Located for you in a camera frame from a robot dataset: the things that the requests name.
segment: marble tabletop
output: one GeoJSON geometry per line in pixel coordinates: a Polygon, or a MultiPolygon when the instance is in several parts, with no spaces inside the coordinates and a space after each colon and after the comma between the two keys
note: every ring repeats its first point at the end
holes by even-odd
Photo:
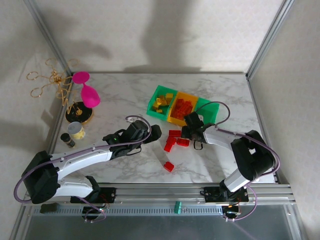
{"type": "MultiPolygon", "coordinates": [[[[127,74],[92,73],[89,86],[101,98],[94,108],[94,116],[85,124],[85,137],[75,140],[75,148],[85,147],[104,136],[126,129],[128,115],[141,115],[151,125],[160,126],[158,141],[142,145],[142,152],[83,168],[76,176],[93,176],[98,183],[219,183],[236,168],[233,153],[223,147],[204,144],[203,150],[175,145],[171,152],[164,151],[169,130],[181,127],[146,114],[150,98],[158,85],[189,93],[212,101],[225,102],[231,110],[230,119],[221,128],[231,131],[260,132],[257,115],[244,74],[127,74]],[[172,172],[164,169],[165,162],[174,164],[172,172]]],[[[75,97],[81,101],[80,94],[75,97]]],[[[224,119],[227,110],[221,105],[217,121],[224,119]]],[[[58,136],[67,132],[64,118],[58,136]]],[[[54,153],[70,151],[58,138],[54,153]]],[[[274,183],[273,175],[264,176],[260,183],[274,183]]]]}

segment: green connector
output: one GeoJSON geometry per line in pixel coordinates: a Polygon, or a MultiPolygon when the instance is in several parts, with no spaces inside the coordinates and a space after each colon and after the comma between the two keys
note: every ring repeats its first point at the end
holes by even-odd
{"type": "Polygon", "coordinates": [[[174,213],[175,214],[181,214],[181,206],[182,206],[182,202],[180,202],[180,201],[175,202],[175,206],[174,206],[174,213]]]}

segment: metal frame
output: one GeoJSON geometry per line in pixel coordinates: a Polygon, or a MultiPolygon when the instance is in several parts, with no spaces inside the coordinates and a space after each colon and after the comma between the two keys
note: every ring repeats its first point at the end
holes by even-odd
{"type": "Polygon", "coordinates": [[[273,42],[274,38],[276,37],[281,25],[283,24],[291,6],[293,5],[295,0],[283,0],[280,9],[276,13],[271,26],[268,29],[254,59],[246,73],[246,77],[248,80],[252,79],[253,75],[255,74],[259,64],[261,63],[262,59],[266,55],[271,43],[273,42]]]}
{"type": "MultiPolygon", "coordinates": [[[[49,32],[42,15],[33,0],[23,0],[28,10],[30,11],[32,17],[34,18],[39,30],[43,34],[45,40],[47,41],[49,47],[51,48],[53,54],[60,62],[61,66],[66,68],[67,62],[65,61],[62,52],[55,43],[51,33],[49,32]]],[[[268,142],[268,137],[264,129],[264,124],[262,122],[259,110],[257,108],[255,96],[252,92],[250,79],[255,73],[259,66],[262,58],[266,54],[272,40],[274,39],[276,33],[278,32],[286,14],[288,13],[290,7],[292,6],[294,0],[284,0],[280,10],[278,11],[275,19],[273,20],[271,27],[269,28],[254,60],[252,61],[248,72],[246,74],[250,93],[253,99],[253,104],[257,112],[258,121],[262,130],[263,137],[268,142]]],[[[72,75],[72,72],[67,68],[67,74],[72,75]]],[[[55,145],[58,138],[58,132],[61,127],[64,112],[66,107],[61,107],[59,110],[59,115],[54,125],[54,132],[48,147],[48,152],[53,153],[55,145]]],[[[200,190],[204,187],[218,186],[217,183],[102,183],[101,187],[115,187],[116,198],[115,203],[112,204],[113,207],[121,208],[132,208],[133,206],[147,206],[152,208],[154,206],[172,206],[176,201],[183,202],[184,205],[190,206],[190,208],[197,208],[199,206],[203,207],[213,207],[218,205],[227,205],[228,203],[205,203],[205,199],[200,195],[200,190]]],[[[257,204],[258,205],[283,205],[287,213],[287,219],[294,239],[305,239],[303,232],[299,231],[299,227],[302,223],[299,220],[299,214],[296,208],[296,201],[293,196],[291,187],[289,184],[265,184],[265,183],[255,183],[251,185],[257,194],[257,204]]],[[[254,204],[254,195],[249,191],[249,202],[243,203],[244,205],[254,204]]],[[[74,204],[70,203],[70,198],[68,197],[57,197],[47,203],[59,203],[64,208],[74,208],[76,206],[82,207],[86,204],[74,204]]],[[[39,206],[32,204],[24,204],[18,214],[16,223],[13,227],[13,231],[10,236],[10,240],[14,239],[24,239],[31,221],[31,218],[39,206]]]]}
{"type": "MultiPolygon", "coordinates": [[[[187,206],[214,205],[227,206],[228,202],[206,203],[200,191],[204,187],[219,187],[218,183],[99,183],[101,188],[116,188],[116,197],[112,206],[174,206],[176,201],[187,206]]],[[[258,205],[296,204],[289,184],[254,183],[251,187],[257,195],[258,205]]],[[[249,202],[242,205],[253,205],[254,194],[248,191],[249,202]]],[[[46,204],[58,203],[62,206],[86,206],[70,203],[70,197],[55,197],[46,204]]]]}

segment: white wall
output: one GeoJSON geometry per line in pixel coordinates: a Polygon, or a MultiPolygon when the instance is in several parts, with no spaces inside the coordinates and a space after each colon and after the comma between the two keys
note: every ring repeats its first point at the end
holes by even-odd
{"type": "MultiPolygon", "coordinates": [[[[35,153],[48,145],[60,102],[55,88],[40,98],[30,91],[46,81],[26,80],[31,71],[50,75],[44,61],[53,57],[23,1],[4,0],[0,7],[0,239],[10,237],[21,204],[15,184],[35,153]]],[[[23,186],[20,197],[26,192],[23,186]]]]}
{"type": "Polygon", "coordinates": [[[251,80],[311,240],[320,239],[319,13],[319,0],[296,0],[251,80]]]}
{"type": "Polygon", "coordinates": [[[245,72],[282,0],[36,0],[83,70],[245,72]]]}

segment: round base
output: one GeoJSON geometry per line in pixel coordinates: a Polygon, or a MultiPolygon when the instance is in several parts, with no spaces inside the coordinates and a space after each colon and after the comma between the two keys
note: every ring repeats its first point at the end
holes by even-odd
{"type": "Polygon", "coordinates": [[[94,110],[84,105],[83,101],[78,101],[72,104],[71,111],[65,113],[65,119],[69,123],[79,122],[81,124],[87,123],[94,115],[94,110]]]}

